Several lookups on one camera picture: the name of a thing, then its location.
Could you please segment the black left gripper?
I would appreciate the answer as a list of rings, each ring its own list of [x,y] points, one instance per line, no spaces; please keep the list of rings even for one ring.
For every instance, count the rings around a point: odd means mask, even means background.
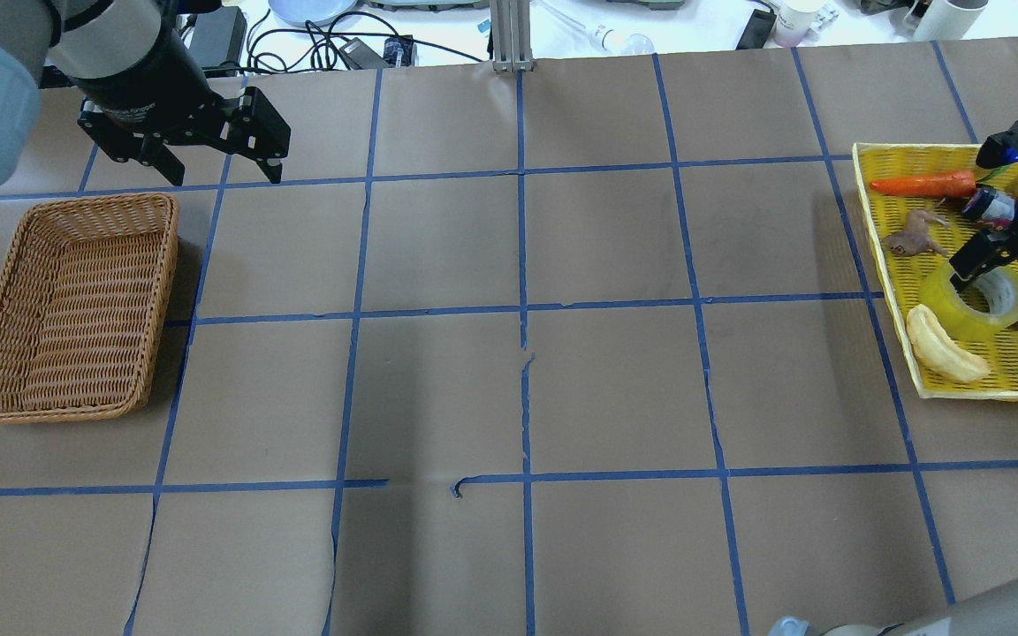
[[[205,137],[219,152],[254,162],[271,184],[283,180],[291,126],[259,86],[243,88],[234,98],[216,93],[171,26],[159,28],[136,64],[114,75],[80,78],[78,86],[104,113],[80,113],[78,125],[113,162],[138,163],[182,186],[185,165],[152,134]]]

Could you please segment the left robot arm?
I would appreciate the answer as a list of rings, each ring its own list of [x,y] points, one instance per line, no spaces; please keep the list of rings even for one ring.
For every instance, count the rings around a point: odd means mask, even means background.
[[[291,128],[262,90],[226,98],[183,43],[185,1],[0,1],[0,186],[39,121],[52,64],[84,96],[77,124],[118,163],[158,170],[181,186],[174,148],[214,148],[254,162],[279,184]]]

